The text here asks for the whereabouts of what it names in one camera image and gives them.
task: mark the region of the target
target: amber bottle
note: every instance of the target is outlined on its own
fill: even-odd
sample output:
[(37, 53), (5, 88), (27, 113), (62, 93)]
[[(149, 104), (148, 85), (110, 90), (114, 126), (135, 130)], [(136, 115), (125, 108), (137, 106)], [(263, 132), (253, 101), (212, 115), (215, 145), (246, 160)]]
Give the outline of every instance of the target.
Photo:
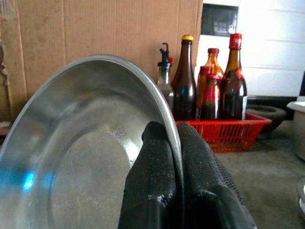
[(221, 118), (220, 113), (220, 76), (210, 73), (206, 76), (206, 85), (203, 93), (202, 120)]
[(247, 87), (242, 74), (240, 49), (242, 35), (230, 35), (229, 60), (221, 81), (222, 116), (224, 119), (245, 119)]
[(203, 94), (206, 86), (206, 76), (212, 71), (211, 66), (201, 66), (198, 74), (197, 98), (196, 98), (196, 115), (195, 119), (201, 119), (201, 109), (203, 105)]
[(205, 66), (211, 66), (212, 72), (211, 73), (216, 73), (222, 79), (224, 72), (221, 69), (217, 57), (218, 57), (219, 49), (216, 48), (209, 48), (208, 49), (208, 61), (206, 62)]
[(193, 36), (184, 35), (180, 59), (172, 82), (174, 92), (173, 116), (175, 120), (193, 120), (196, 108), (196, 84), (192, 68)]

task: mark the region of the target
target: sauce bottle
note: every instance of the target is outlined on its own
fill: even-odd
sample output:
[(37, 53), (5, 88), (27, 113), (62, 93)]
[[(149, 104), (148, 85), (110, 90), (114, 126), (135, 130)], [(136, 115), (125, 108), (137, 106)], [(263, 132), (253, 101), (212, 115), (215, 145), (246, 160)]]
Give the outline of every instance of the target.
[(172, 58), (169, 57), (168, 43), (163, 43), (166, 45), (166, 50), (160, 49), (162, 54), (162, 61), (158, 62), (159, 66), (159, 77), (157, 85), (162, 92), (165, 100), (171, 111), (173, 112), (173, 89), (171, 87), (171, 77), (170, 70), (172, 66)]
[(217, 73), (222, 79), (224, 72), (221, 69), (217, 57), (218, 57), (219, 49), (217, 48), (209, 48), (208, 49), (208, 61), (206, 62), (205, 66), (211, 66), (212, 68), (212, 73)]
[(201, 111), (202, 120), (215, 120), (221, 117), (220, 103), (220, 76), (210, 73), (206, 76), (204, 88), (203, 106)]
[(201, 109), (203, 105), (203, 93), (206, 86), (206, 76), (212, 71), (211, 66), (201, 66), (198, 74), (198, 85), (197, 85), (197, 100), (196, 100), (196, 115), (195, 120), (201, 119)]
[(247, 87), (242, 74), (240, 49), (242, 35), (230, 35), (229, 60), (221, 81), (222, 113), (224, 119), (245, 119)]
[(196, 84), (192, 68), (192, 35), (182, 36), (180, 59), (172, 82), (175, 120), (193, 120), (196, 109)]

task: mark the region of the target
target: metal bowl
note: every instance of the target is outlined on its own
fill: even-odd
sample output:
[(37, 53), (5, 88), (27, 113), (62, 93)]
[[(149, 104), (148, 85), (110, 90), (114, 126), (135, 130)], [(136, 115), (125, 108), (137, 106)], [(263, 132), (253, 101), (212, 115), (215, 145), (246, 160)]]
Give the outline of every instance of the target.
[(155, 83), (111, 55), (73, 62), (33, 95), (0, 152), (0, 228), (116, 228), (125, 178), (150, 121), (180, 140)]

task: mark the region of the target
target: bottle neck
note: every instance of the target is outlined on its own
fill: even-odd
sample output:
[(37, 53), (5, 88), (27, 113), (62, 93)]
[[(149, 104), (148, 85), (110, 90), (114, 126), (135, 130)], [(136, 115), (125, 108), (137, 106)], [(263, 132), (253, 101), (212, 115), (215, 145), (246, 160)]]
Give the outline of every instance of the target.
[(216, 53), (209, 53), (207, 63), (216, 63), (216, 64), (218, 64), (217, 56), (218, 56), (218, 54), (216, 54)]
[(187, 66), (192, 68), (192, 42), (182, 41), (181, 42), (181, 52), (178, 66)]
[(159, 67), (158, 85), (170, 84), (170, 70), (164, 67)]
[(239, 69), (241, 67), (242, 65), (240, 62), (240, 50), (230, 49), (228, 64), (227, 64), (227, 68), (225, 69), (225, 73), (227, 73), (230, 70)]

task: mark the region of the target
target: cardboard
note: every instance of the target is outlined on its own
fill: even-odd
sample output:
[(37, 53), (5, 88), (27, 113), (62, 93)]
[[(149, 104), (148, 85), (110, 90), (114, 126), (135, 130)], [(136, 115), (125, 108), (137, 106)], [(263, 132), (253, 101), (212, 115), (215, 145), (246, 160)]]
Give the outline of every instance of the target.
[(10, 12), (0, 15), (0, 29), (12, 118), (52, 74), (87, 55), (124, 57), (156, 81), (159, 49), (168, 42), (173, 78), (181, 36), (190, 33), (196, 62), (202, 0), (3, 1)]

